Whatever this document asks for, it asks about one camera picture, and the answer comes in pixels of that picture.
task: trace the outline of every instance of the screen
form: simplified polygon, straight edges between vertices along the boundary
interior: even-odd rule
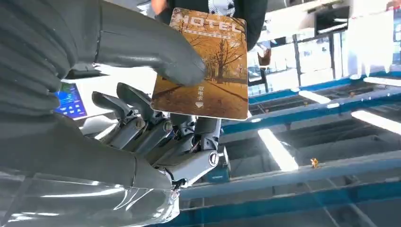
[[[87,115],[76,84],[63,83],[61,90],[55,93],[60,100],[60,107],[54,110],[70,118]]]

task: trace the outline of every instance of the blue beam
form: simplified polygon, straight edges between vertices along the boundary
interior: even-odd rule
[[[401,198],[401,182],[375,183],[354,187],[304,193],[296,196],[250,201],[184,210],[172,221],[160,227],[192,226],[222,221],[256,218],[280,213],[338,207]]]
[[[239,122],[236,124],[224,125],[222,129],[224,134],[237,133],[247,130],[263,129],[277,124],[286,124],[296,121],[302,121],[331,114],[340,114],[348,111],[355,111],[357,109],[369,108],[373,106],[380,106],[390,104],[392,102],[400,102],[401,94],[395,94],[392,96],[384,96],[371,100],[348,102],[340,105],[337,108],[320,108],[301,111],[297,113],[291,113],[286,115],[274,116],[261,119],[259,122]]]
[[[385,71],[378,71],[370,74],[371,77],[392,77],[392,78],[399,78],[401,77],[401,72],[394,71],[394,72],[389,72],[386,73]],[[309,86],[304,86],[300,87],[299,89],[301,90],[306,90],[306,91],[320,91],[320,90],[326,90],[326,89],[331,89],[335,87],[343,87],[350,85],[351,83],[357,83],[361,82],[363,78],[365,78],[366,75],[363,75],[360,79],[352,80],[347,78],[342,78],[339,80],[332,80],[329,82],[325,83],[320,83],[320,84],[314,84],[314,85],[309,85]],[[265,103],[274,99],[280,99],[280,98],[288,98],[291,96],[297,96],[297,92],[293,92],[290,89],[287,90],[282,90],[282,91],[277,91],[277,92],[270,92],[261,96],[255,96],[255,97],[249,97],[249,105],[257,105],[260,103]]]
[[[401,167],[401,150],[331,161],[321,164],[321,167],[317,169],[312,169],[310,166],[301,166],[298,170],[292,172],[269,172],[231,178],[231,181],[227,183],[194,185],[183,189],[181,198],[212,197],[398,167]]]

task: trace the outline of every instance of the fluorescent light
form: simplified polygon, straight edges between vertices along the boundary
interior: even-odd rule
[[[364,78],[364,82],[401,87],[401,79],[385,79],[385,78],[378,78],[378,77],[367,77],[367,78]]]
[[[327,108],[328,108],[328,109],[332,109],[332,108],[337,108],[337,107],[339,107],[339,106],[340,106],[339,103],[331,103],[331,104],[328,104],[328,105],[327,105]]]
[[[269,129],[259,130],[258,134],[282,171],[298,169],[299,166],[294,158]]]
[[[401,135],[401,123],[389,120],[387,118],[378,116],[373,113],[369,113],[364,110],[352,112],[351,115],[362,121],[375,125],[377,127],[392,131]]]
[[[315,94],[315,93],[310,92],[310,91],[300,91],[300,92],[298,92],[298,94],[300,96],[303,96],[305,98],[309,98],[309,99],[311,99],[311,100],[313,100],[315,102],[318,102],[320,104],[326,104],[326,103],[329,103],[331,101],[329,98],[326,98],[324,96]]]
[[[334,31],[334,30],[337,30],[337,29],[340,29],[340,28],[343,28],[343,27],[346,27],[346,26],[348,26],[348,23],[345,23],[345,24],[342,24],[342,25],[336,25],[336,26],[329,27],[329,28],[326,28],[326,29],[322,29],[322,30],[319,30],[317,32],[322,34],[322,33],[331,32],[331,31]]]
[[[102,196],[102,195],[111,195],[118,192],[124,191],[123,188],[113,188],[104,190],[101,192],[92,192],[92,193],[81,193],[81,194],[64,194],[64,195],[43,195],[42,198],[73,198],[73,197],[92,197],[92,196]]]

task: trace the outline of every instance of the autumn tree illustration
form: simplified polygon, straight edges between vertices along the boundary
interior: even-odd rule
[[[214,54],[217,62],[217,83],[222,84],[224,77],[224,66],[241,58],[243,54],[239,54],[238,45],[230,44],[227,39],[221,39],[218,44],[218,49]]]

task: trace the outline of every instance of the robotic hand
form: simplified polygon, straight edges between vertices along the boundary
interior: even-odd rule
[[[76,63],[151,66],[199,83],[206,68],[189,43],[102,0],[3,0],[0,10],[0,227],[142,226],[178,215],[180,187],[217,163],[220,120],[167,119],[119,84],[119,98],[93,95],[120,118],[103,144],[52,110]]]

